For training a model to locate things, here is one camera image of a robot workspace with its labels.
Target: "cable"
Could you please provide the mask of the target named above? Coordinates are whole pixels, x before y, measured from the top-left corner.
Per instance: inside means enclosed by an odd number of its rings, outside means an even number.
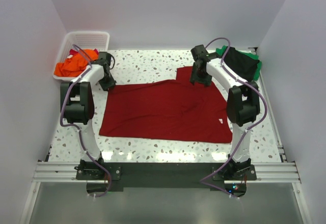
[[[76,44],[73,44],[72,47],[77,49],[77,52],[88,62],[88,65],[92,67],[93,60],[91,59],[91,57]]]
[[[101,166],[90,154],[89,154],[89,152],[87,151],[87,149],[86,149],[86,147],[85,147],[85,145],[84,145],[84,141],[83,141],[83,136],[82,136],[82,131],[81,131],[81,129],[80,129],[80,127],[79,126],[77,126],[77,125],[75,125],[75,124],[73,124],[73,123],[70,123],[70,124],[64,124],[63,123],[63,117],[64,117],[64,113],[65,113],[65,108],[66,108],[66,105],[67,105],[67,102],[68,102],[68,99],[69,99],[69,95],[70,95],[70,92],[71,92],[71,90],[72,90],[72,88],[90,71],[92,69],[92,67],[90,67],[90,69],[87,69],[86,68],[86,70],[79,76],[79,78],[75,81],[75,82],[73,82],[70,86],[69,86],[69,88],[68,88],[68,91],[67,91],[67,94],[66,94],[66,97],[65,97],[65,99],[64,99],[64,102],[63,102],[63,105],[62,105],[62,108],[61,108],[61,113],[60,113],[60,125],[62,126],[62,127],[69,127],[69,126],[72,126],[72,127],[75,127],[76,129],[77,129],[77,131],[78,131],[78,135],[79,135],[79,141],[80,141],[80,145],[81,145],[81,147],[82,147],[82,149],[85,151],[85,153],[86,153],[86,155],[90,158],[90,160],[94,163],[94,164],[96,164],[100,169],[102,169],[107,175],[108,175],[108,177],[109,177],[109,184],[108,184],[108,187],[107,187],[107,189],[103,192],[103,193],[101,193],[101,194],[99,194],[99,195],[96,195],[96,194],[94,194],[93,195],[93,197],[95,197],[95,198],[98,198],[98,197],[101,197],[101,196],[104,196],[108,191],[109,191],[109,189],[111,188],[111,184],[112,184],[112,177],[111,177],[111,174],[110,174],[110,172],[108,172],[108,170],[107,169],[105,169],[103,166]]]
[[[110,67],[110,70],[112,70],[114,68],[114,66],[116,65],[116,59],[114,58],[113,55],[111,57],[113,58],[113,66],[112,66],[112,68]]]
[[[213,184],[210,184],[210,183],[207,183],[207,182],[204,182],[205,180],[207,180],[208,178],[210,178],[210,177],[212,177],[212,176],[214,176],[215,174],[217,174],[219,171],[221,171],[229,162],[230,162],[230,160],[232,159],[232,157],[234,156],[234,154],[235,154],[235,152],[237,151],[237,149],[240,147],[240,144],[242,143],[242,141],[243,141],[243,139],[244,139],[244,137],[246,136],[246,134],[248,133],[248,132],[250,132],[250,130],[252,129],[252,128],[254,128],[255,126],[257,126],[258,124],[260,124],[265,118],[266,118],[266,116],[267,116],[267,103],[266,103],[266,100],[263,98],[263,96],[260,94],[260,92],[257,90],[257,89],[255,89],[252,85],[250,85],[248,82],[244,82],[244,81],[242,81],[242,80],[240,80],[240,79],[237,79],[225,66],[224,66],[224,58],[225,58],[225,56],[226,56],[226,54],[227,54],[227,52],[229,51],[229,49],[230,49],[230,46],[231,46],[231,42],[230,42],[230,40],[229,39],[227,39],[227,38],[225,38],[225,37],[219,37],[219,38],[215,38],[215,39],[213,39],[212,41],[210,41],[206,46],[205,46],[205,48],[207,48],[212,42],[214,42],[214,41],[216,41],[216,40],[221,40],[221,39],[223,39],[223,40],[226,40],[227,42],[228,42],[228,47],[227,47],[227,49],[225,50],[225,52],[224,52],[224,54],[222,55],[222,58],[221,58],[221,66],[222,66],[222,68],[226,71],[226,73],[228,73],[228,75],[230,75],[234,80],[236,80],[237,82],[239,82],[239,83],[241,83],[241,84],[243,84],[243,85],[245,85],[245,86],[247,86],[247,87],[249,87],[250,89],[252,89],[260,98],[261,98],[261,100],[262,100],[262,102],[263,102],[263,104],[264,104],[264,109],[265,109],[265,111],[264,111],[264,115],[263,115],[263,117],[258,121],[258,122],[256,122],[255,124],[253,124],[253,125],[251,125],[251,126],[249,126],[245,131],[244,131],[244,133],[242,134],[242,136],[241,136],[241,138],[240,138],[240,140],[239,140],[239,142],[238,142],[238,144],[236,145],[236,147],[235,147],[235,149],[234,149],[234,151],[232,152],[232,154],[230,155],[230,157],[220,166],[220,168],[218,168],[216,171],[214,171],[213,173],[211,173],[211,174],[209,174],[208,176],[206,176],[206,177],[204,177],[203,179],[201,179],[200,180],[200,182],[202,183],[202,184],[204,184],[204,185],[206,185],[206,186],[210,186],[210,187],[213,187],[213,188],[216,188],[216,189],[218,189],[218,190],[220,190],[220,191],[222,191],[222,192],[224,192],[224,193],[226,193],[226,194],[228,194],[229,196],[231,196],[231,197],[234,197],[234,198],[237,198],[237,196],[235,196],[235,195],[233,195],[233,194],[231,194],[231,193],[229,193],[228,191],[226,191],[225,189],[222,189],[222,188],[220,188],[220,187],[217,187],[217,186],[215,186],[215,185],[213,185]]]

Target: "metal frame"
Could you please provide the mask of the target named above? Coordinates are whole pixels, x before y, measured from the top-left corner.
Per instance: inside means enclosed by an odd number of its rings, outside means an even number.
[[[103,183],[103,180],[76,180],[74,167],[78,164],[79,162],[39,162],[32,181]],[[247,181],[248,183],[300,183],[295,163],[255,163],[254,166],[257,180]],[[238,183],[238,181],[225,181],[225,183]]]
[[[292,183],[293,191],[296,197],[296,202],[300,209],[300,214],[304,224],[312,224],[312,218],[308,209],[308,204],[302,192],[301,183]]]
[[[280,140],[278,129],[275,123],[273,111],[270,105],[269,97],[266,92],[264,79],[260,73],[261,89],[265,96],[269,116],[275,137],[278,142],[278,148],[282,163],[254,163],[256,169],[257,180],[247,181],[248,183],[292,183],[295,197],[300,209],[300,213],[304,224],[312,224],[312,219],[309,213],[308,205],[302,194],[302,187],[300,177],[296,168],[295,163],[287,163],[285,152]],[[37,199],[40,184],[42,182],[57,182],[57,183],[76,183],[76,182],[87,182],[87,183],[102,183],[102,180],[76,180],[75,166],[78,166],[79,162],[39,162],[37,164],[30,192],[23,210],[22,217],[19,224],[29,224],[33,208]],[[225,183],[239,183],[237,181],[225,181]]]
[[[37,198],[37,195],[40,190],[40,185],[41,185],[40,182],[32,182],[30,192],[29,192],[29,195],[27,196],[27,200],[26,200],[25,207],[22,212],[19,224],[29,224],[30,223],[33,209],[34,209],[35,202],[36,202],[36,198]]]

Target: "black cloth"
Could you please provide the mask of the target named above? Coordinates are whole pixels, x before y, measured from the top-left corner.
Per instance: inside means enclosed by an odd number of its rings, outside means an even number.
[[[230,47],[224,58],[225,64],[230,67],[238,76],[247,81],[254,79],[259,60],[254,60],[247,55],[238,52],[234,47]]]

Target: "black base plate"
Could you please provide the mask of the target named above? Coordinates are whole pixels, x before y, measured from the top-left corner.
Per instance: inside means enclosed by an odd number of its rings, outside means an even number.
[[[123,191],[124,187],[210,188],[201,184],[200,180],[221,165],[222,163],[103,163],[112,176],[110,191]],[[246,175],[247,180],[257,180],[253,165],[249,171],[246,171]],[[76,179],[104,180],[104,178],[94,179],[83,173],[77,173]],[[225,189],[224,180],[241,181],[241,179],[223,179],[215,175],[206,182]]]

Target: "speckled white surface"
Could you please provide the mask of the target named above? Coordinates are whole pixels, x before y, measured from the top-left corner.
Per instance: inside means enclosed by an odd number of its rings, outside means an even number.
[[[176,69],[192,66],[188,50],[110,50],[116,58],[112,75],[118,85],[151,83],[175,79]],[[227,92],[213,80],[224,98]],[[127,137],[99,136],[106,105],[107,92],[99,85],[93,89],[95,116],[93,128],[96,141],[105,161],[114,162],[223,162],[231,149],[230,144],[181,142]],[[57,125],[52,139],[49,161],[78,162],[79,142],[74,128]],[[269,116],[253,129],[250,154],[252,162],[281,162]]]

